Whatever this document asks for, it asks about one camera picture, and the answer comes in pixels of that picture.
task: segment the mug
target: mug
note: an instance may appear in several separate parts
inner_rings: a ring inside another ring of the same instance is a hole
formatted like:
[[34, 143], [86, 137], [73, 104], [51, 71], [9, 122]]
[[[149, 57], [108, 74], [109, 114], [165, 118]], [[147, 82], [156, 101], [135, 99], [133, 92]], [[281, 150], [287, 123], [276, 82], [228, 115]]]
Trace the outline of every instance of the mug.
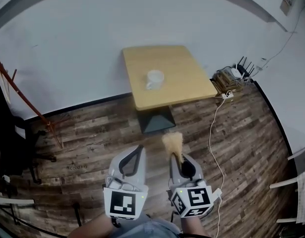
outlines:
[[164, 74], [159, 70], [151, 70], [147, 74], [147, 90], [160, 89], [164, 81]]

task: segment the baseboard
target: baseboard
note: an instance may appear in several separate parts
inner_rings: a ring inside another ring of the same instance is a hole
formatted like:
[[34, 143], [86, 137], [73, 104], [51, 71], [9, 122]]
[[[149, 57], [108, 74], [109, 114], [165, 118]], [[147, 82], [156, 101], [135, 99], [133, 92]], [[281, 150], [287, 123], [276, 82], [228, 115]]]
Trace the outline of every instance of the baseboard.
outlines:
[[285, 141], [286, 146], [287, 146], [287, 148], [288, 148], [289, 155], [291, 156], [291, 155], [292, 155], [291, 146], [290, 146], [290, 144], [289, 144], [289, 141], [288, 141], [288, 138], [287, 138], [287, 136], [286, 136], [286, 133], [285, 133], [285, 131], [284, 131], [284, 129], [283, 129], [281, 123], [280, 123], [280, 120], [279, 120], [279, 118], [278, 118], [278, 116], [277, 116], [275, 110], [273, 109], [271, 103], [269, 102], [267, 96], [265, 95], [265, 93], [264, 93], [263, 90], [261, 89], [261, 87], [260, 87], [260, 85], [258, 84], [258, 82], [257, 82], [257, 81], [252, 81], [252, 82], [255, 84], [255, 86], [257, 87], [257, 89], [258, 89], [259, 92], [261, 93], [261, 95], [262, 95], [262, 97], [264, 98], [265, 102], [267, 103], [267, 105], [268, 105], [268, 107], [269, 107], [269, 109], [270, 109], [270, 111], [271, 111], [273, 117], [275, 118], [275, 120], [276, 120], [276, 122], [277, 122], [277, 125], [278, 125], [278, 127], [279, 127], [279, 129], [280, 129], [280, 132], [281, 132], [281, 134], [282, 134], [283, 140]]
[[[76, 110], [76, 109], [81, 109], [81, 108], [89, 107], [89, 106], [92, 106], [92, 105], [96, 105], [96, 104], [100, 104], [100, 103], [104, 103], [104, 102], [108, 102], [108, 101], [114, 101], [114, 100], [130, 97], [130, 96], [132, 96], [132, 93], [119, 94], [119, 95], [103, 98], [103, 99], [100, 99], [100, 100], [90, 101], [90, 102], [78, 104], [78, 105], [75, 105], [75, 106], [71, 106], [71, 107], [68, 107], [68, 108], [55, 110], [55, 111], [43, 114], [43, 116], [46, 117], [46, 118], [47, 117], [52, 117], [52, 116], [59, 115], [59, 114], [69, 112], [69, 111], [73, 111], [73, 110]], [[27, 122], [33, 122], [33, 121], [37, 121], [39, 119], [40, 119], [40, 117], [36, 116], [36, 117], [29, 118], [26, 121]]]

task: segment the white cable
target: white cable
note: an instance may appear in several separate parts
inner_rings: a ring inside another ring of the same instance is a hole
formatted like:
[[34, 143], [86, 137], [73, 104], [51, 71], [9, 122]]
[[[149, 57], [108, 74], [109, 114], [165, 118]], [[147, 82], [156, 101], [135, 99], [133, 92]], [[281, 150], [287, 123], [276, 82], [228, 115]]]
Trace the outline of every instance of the white cable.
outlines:
[[[220, 165], [218, 164], [218, 162], [217, 162], [217, 160], [216, 160], [216, 158], [215, 158], [215, 156], [214, 156], [214, 154], [213, 154], [213, 152], [212, 152], [212, 149], [211, 149], [211, 135], [212, 135], [212, 126], [213, 126], [213, 124], [214, 124], [214, 122], [215, 122], [215, 118], [216, 118], [217, 111], [218, 111], [218, 109], [224, 104], [225, 100], [226, 100], [226, 99], [223, 99], [221, 105], [219, 105], [218, 108], [217, 108], [216, 111], [215, 111], [214, 119], [213, 119], [213, 122], [212, 122], [211, 127], [210, 127], [210, 136], [209, 136], [209, 139], [208, 139], [208, 146], [209, 146], [209, 149], [210, 149], [210, 153], [212, 154], [212, 156], [213, 156], [213, 158], [214, 158], [214, 160], [215, 160], [215, 162], [216, 162], [216, 164], [217, 164], [218, 168], [220, 169], [220, 171], [221, 171], [221, 173], [222, 173], [222, 176], [223, 176], [223, 181], [222, 181], [222, 185], [221, 185], [221, 190], [222, 190], [222, 188], [223, 188], [223, 184], [224, 184], [224, 181], [225, 181], [225, 177], [224, 177], [224, 173], [223, 173], [223, 171], [222, 171]], [[218, 211], [218, 223], [217, 223], [217, 233], [216, 233], [215, 238], [217, 238], [217, 236], [218, 236], [219, 229], [220, 229], [220, 228], [219, 228], [219, 226], [220, 226], [220, 220], [221, 220], [221, 216], [220, 216], [220, 207], [221, 207], [221, 204], [222, 204], [222, 198], [221, 198], [221, 197], [219, 197], [219, 198], [220, 198], [221, 202], [220, 202], [220, 204], [218, 205], [218, 210], [217, 210], [217, 211]]]
[[295, 33], [295, 30], [296, 30], [296, 28], [297, 28], [297, 26], [298, 26], [299, 19], [300, 19], [300, 16], [301, 16], [301, 13], [302, 13], [302, 11], [304, 10], [304, 8], [305, 8], [305, 5], [303, 6], [303, 8], [301, 9], [301, 11], [300, 11], [300, 13], [299, 13], [298, 20], [297, 20], [297, 23], [296, 23], [295, 28], [293, 29], [293, 31], [292, 31], [290, 37], [288, 38], [288, 40], [286, 41], [286, 43], [284, 44], [284, 46], [282, 47], [282, 49], [281, 49], [277, 54], [275, 54], [272, 58], [268, 59], [268, 61], [264, 64], [263, 67], [261, 67], [261, 69], [263, 69], [263, 68], [264, 68], [272, 59], [274, 59], [277, 55], [279, 55], [279, 54], [281, 53], [281, 51], [285, 48], [285, 46], [287, 45], [287, 43], [290, 41], [291, 37], [292, 37], [293, 34]]

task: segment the black chair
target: black chair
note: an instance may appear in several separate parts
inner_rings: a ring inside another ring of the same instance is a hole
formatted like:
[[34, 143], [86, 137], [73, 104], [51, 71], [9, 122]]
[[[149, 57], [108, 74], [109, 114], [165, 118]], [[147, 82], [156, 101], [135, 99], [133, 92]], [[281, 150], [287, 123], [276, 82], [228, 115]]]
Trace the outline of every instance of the black chair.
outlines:
[[[25, 138], [20, 136], [15, 126], [25, 131]], [[22, 175], [24, 169], [29, 168], [33, 182], [41, 184], [41, 179], [36, 179], [33, 168], [33, 159], [44, 159], [55, 162], [54, 156], [36, 154], [35, 144], [40, 135], [45, 131], [39, 130], [33, 134], [30, 125], [20, 117], [12, 115], [0, 87], [0, 177], [3, 175]]]

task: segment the power strip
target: power strip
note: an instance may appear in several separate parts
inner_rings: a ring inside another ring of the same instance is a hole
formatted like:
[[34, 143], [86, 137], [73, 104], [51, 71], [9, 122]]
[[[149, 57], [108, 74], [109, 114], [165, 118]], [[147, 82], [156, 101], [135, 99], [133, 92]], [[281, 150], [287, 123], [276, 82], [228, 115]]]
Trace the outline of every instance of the power strip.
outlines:
[[232, 92], [228, 92], [227, 94], [222, 93], [222, 98], [223, 98], [224, 100], [230, 99], [230, 98], [232, 98], [232, 97], [234, 97], [234, 95], [233, 95]]

